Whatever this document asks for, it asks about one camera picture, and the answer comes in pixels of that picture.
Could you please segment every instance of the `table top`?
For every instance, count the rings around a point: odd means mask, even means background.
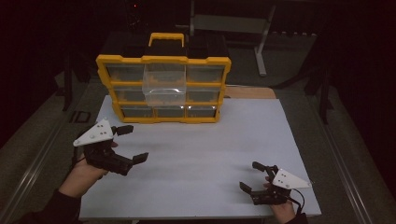
[[[228,88],[226,95],[240,88]],[[148,160],[127,176],[108,174],[82,199],[81,218],[221,218],[267,217],[268,205],[253,205],[239,188],[242,181],[261,190],[265,174],[258,161],[277,165],[309,180],[283,108],[277,99],[224,99],[218,123],[133,124],[134,132],[116,136],[116,153],[148,152]],[[120,123],[107,96],[98,120]],[[313,189],[300,189],[304,212],[320,215]],[[291,197],[302,201],[292,192]]]

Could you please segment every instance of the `toolbox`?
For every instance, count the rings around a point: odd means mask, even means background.
[[[222,35],[111,33],[96,62],[122,122],[219,121],[231,69]]]

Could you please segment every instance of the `black sleeve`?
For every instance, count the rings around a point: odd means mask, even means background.
[[[55,190],[45,208],[40,212],[28,213],[19,224],[70,224],[78,221],[81,198],[72,198]]]
[[[294,219],[287,222],[286,224],[308,224],[308,220],[306,219],[306,214],[301,213],[297,215]]]

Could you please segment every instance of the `yellow handle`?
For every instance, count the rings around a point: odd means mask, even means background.
[[[184,35],[183,34],[172,34],[172,33],[152,33],[149,38],[148,46],[151,47],[151,43],[154,39],[166,39],[166,40],[181,40],[181,47],[184,48]]]

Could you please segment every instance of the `dark floor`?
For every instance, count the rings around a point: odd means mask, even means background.
[[[266,87],[284,81],[297,74],[314,40],[314,36],[270,35],[263,52],[268,77],[258,75],[252,48],[232,47],[233,67],[226,82]],[[304,94],[306,81],[276,90],[276,97],[284,107],[322,211],[321,216],[310,217],[309,222],[395,223],[396,204],[337,90],[331,88],[332,109],[328,110],[329,124],[325,125],[318,116],[318,97]],[[94,75],[88,84],[75,81],[74,90],[75,98],[69,111],[62,111],[62,97],[51,96],[0,150],[1,221],[41,209],[62,183],[72,156],[69,143],[78,130],[87,126],[87,123],[68,122],[72,112],[90,112],[89,123],[94,123],[106,95],[106,88]],[[39,163],[42,166],[38,168],[31,165]],[[23,177],[31,178],[34,184],[26,184]],[[272,217],[264,220],[276,223]],[[147,224],[185,222],[141,221]],[[131,220],[92,220],[90,223],[131,223]],[[262,223],[262,220],[206,219],[189,223]]]

